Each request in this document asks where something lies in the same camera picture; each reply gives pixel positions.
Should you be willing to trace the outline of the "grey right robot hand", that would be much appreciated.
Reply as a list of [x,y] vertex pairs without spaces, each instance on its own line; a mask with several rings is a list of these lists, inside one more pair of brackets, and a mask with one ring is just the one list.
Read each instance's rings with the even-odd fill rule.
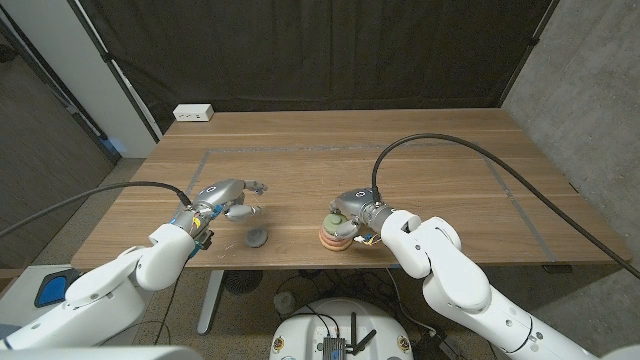
[[370,188],[359,188],[342,193],[331,201],[329,212],[343,215],[347,221],[328,233],[336,239],[347,239],[353,238],[362,226],[380,234],[383,223],[393,210],[381,200],[375,200]]

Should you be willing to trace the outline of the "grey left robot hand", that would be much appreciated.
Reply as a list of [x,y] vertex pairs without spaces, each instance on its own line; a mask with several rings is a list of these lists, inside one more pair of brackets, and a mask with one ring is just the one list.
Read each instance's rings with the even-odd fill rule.
[[259,206],[245,205],[245,191],[262,195],[268,186],[255,180],[227,179],[201,190],[193,202],[171,221],[192,238],[206,230],[211,221],[223,215],[231,222],[239,222],[258,214]]

